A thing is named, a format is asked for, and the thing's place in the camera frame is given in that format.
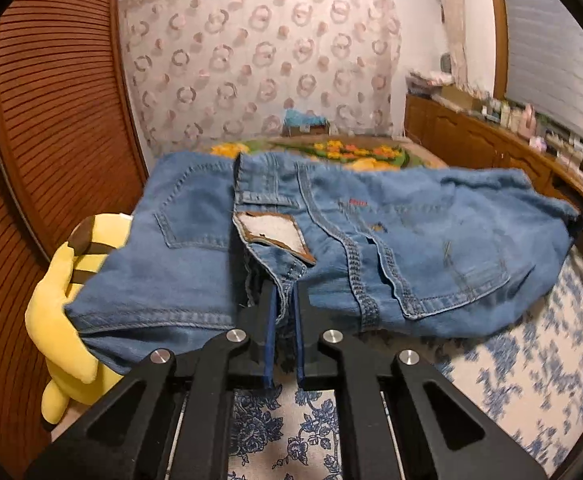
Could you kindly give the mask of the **cardboard box with blue cloth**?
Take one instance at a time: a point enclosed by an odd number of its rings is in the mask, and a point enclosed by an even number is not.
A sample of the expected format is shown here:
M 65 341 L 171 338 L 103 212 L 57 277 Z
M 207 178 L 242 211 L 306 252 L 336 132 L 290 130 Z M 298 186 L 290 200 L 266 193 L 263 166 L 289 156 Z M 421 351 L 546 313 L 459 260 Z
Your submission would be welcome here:
M 301 113 L 299 110 L 290 108 L 286 110 L 284 122 L 282 123 L 283 136 L 321 136 L 329 131 L 329 122 L 323 116 Z

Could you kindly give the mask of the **cardboard box on dresser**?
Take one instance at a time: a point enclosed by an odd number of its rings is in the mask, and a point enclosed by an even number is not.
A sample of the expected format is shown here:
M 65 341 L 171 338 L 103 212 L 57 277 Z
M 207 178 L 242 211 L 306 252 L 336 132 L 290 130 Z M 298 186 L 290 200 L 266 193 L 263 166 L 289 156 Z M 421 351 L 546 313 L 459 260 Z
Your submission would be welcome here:
M 453 84 L 443 86 L 440 89 L 440 96 L 442 99 L 458 106 L 462 110 L 480 112 L 482 109 L 482 101 L 477 98 L 477 96 L 474 96 L 468 91 L 459 89 L 459 87 L 453 86 Z

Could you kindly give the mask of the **blue denim jeans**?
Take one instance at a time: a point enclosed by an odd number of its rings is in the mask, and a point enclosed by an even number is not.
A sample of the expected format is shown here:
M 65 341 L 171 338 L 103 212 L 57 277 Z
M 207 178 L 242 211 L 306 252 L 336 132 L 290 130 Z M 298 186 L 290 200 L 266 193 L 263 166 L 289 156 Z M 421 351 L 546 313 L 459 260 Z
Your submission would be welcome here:
M 555 284 L 572 245 L 569 203 L 515 169 L 356 172 L 283 152 L 162 157 L 125 245 L 64 309 L 83 344 L 126 373 L 184 353 L 296 286 L 337 330 L 484 337 Z

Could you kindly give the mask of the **brown wooden dresser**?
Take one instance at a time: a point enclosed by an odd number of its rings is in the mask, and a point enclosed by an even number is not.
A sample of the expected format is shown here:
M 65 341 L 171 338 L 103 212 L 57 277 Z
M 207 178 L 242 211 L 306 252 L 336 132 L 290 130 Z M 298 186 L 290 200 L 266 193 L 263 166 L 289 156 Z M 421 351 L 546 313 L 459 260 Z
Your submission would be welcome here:
M 558 160 L 534 151 L 518 136 L 442 104 L 409 94 L 406 136 L 452 167 L 523 170 L 541 194 L 567 200 L 583 210 L 583 183 Z

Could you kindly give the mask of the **circle patterned sheer curtain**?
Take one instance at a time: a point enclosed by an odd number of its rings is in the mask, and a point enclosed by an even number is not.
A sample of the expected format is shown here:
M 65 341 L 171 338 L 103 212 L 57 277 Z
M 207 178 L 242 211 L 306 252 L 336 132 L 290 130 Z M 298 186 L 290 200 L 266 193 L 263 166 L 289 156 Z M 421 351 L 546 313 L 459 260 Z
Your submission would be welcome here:
M 393 0 L 120 0 L 149 151 L 280 136 L 289 112 L 387 136 L 401 51 Z

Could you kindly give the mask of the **pink bottle on dresser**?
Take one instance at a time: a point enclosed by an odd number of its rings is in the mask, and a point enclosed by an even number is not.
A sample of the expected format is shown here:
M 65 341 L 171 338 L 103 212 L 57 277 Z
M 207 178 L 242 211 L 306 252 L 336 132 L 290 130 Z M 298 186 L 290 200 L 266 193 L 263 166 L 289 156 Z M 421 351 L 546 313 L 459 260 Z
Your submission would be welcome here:
M 531 104 L 527 104 L 521 111 L 517 133 L 523 138 L 529 140 L 537 131 L 537 118 L 535 117 L 535 109 Z

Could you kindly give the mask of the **grey window blind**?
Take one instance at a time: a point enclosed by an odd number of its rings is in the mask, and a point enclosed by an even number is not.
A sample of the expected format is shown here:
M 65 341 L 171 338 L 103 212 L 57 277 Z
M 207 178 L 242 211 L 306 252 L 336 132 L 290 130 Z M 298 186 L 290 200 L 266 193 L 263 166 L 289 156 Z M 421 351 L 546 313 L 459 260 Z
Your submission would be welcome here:
M 506 96 L 583 140 L 583 29 L 559 0 L 505 0 Z

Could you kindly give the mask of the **blue white floral quilt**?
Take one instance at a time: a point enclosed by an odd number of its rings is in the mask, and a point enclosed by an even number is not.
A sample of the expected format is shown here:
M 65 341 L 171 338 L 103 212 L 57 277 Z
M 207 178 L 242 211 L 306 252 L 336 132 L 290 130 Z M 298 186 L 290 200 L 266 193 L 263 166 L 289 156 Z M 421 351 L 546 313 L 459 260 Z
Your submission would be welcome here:
M 511 327 L 487 339 L 410 339 L 376 333 L 369 346 L 413 348 L 553 474 L 583 442 L 583 255 Z M 306 392 L 285 366 L 274 387 L 237 393 L 231 479 L 338 479 L 334 393 Z

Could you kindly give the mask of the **floral fleece blanket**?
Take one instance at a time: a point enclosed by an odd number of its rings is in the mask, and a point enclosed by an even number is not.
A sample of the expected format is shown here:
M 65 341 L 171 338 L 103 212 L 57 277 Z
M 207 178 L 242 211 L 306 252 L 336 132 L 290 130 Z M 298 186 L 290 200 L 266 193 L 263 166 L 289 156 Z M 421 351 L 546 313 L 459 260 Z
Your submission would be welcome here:
M 278 136 L 214 144 L 207 153 L 230 159 L 239 154 L 285 152 L 313 162 L 333 162 L 354 171 L 400 171 L 425 167 L 442 169 L 447 164 L 409 138 L 387 136 Z

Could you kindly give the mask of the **brown louvered wardrobe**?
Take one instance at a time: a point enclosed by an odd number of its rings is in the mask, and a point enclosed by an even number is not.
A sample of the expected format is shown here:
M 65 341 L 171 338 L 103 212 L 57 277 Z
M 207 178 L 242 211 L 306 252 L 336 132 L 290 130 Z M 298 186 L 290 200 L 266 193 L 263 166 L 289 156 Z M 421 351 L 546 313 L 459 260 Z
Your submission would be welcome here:
M 0 477 L 49 435 L 24 312 L 84 218 L 129 212 L 147 178 L 122 74 L 118 0 L 14 0 L 0 16 Z

